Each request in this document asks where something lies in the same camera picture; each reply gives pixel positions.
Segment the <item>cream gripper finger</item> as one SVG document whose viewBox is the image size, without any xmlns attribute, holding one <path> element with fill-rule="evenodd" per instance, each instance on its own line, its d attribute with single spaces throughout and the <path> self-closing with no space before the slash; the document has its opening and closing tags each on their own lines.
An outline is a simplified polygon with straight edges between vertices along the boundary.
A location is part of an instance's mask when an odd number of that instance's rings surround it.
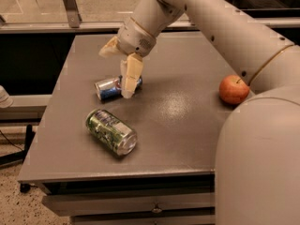
<svg viewBox="0 0 300 225">
<path fill-rule="evenodd" d="M 122 53 L 123 52 L 118 48 L 118 37 L 114 36 L 100 49 L 98 54 L 107 58 Z"/>
<path fill-rule="evenodd" d="M 136 53 L 132 53 L 126 61 L 121 61 L 120 68 L 122 75 L 121 95 L 124 98 L 131 98 L 143 72 L 143 58 Z"/>
</svg>

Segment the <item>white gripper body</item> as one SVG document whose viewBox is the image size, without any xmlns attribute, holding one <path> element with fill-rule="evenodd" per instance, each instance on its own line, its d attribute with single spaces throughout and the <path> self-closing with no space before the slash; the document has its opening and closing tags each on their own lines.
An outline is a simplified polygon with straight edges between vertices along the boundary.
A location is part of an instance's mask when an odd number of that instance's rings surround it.
<svg viewBox="0 0 300 225">
<path fill-rule="evenodd" d="M 157 40 L 131 17 L 125 21 L 117 33 L 117 47 L 124 54 L 136 53 L 145 57 L 156 43 Z"/>
</svg>

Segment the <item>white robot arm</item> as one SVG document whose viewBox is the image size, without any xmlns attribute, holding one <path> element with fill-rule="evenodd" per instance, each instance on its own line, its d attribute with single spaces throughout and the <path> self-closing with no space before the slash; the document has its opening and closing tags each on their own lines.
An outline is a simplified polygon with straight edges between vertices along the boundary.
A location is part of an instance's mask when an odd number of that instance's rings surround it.
<svg viewBox="0 0 300 225">
<path fill-rule="evenodd" d="M 123 53 L 131 98 L 159 33 L 187 14 L 234 70 L 219 97 L 235 106 L 220 131 L 217 225 L 300 225 L 300 47 L 224 0 L 142 0 L 101 50 Z"/>
</svg>

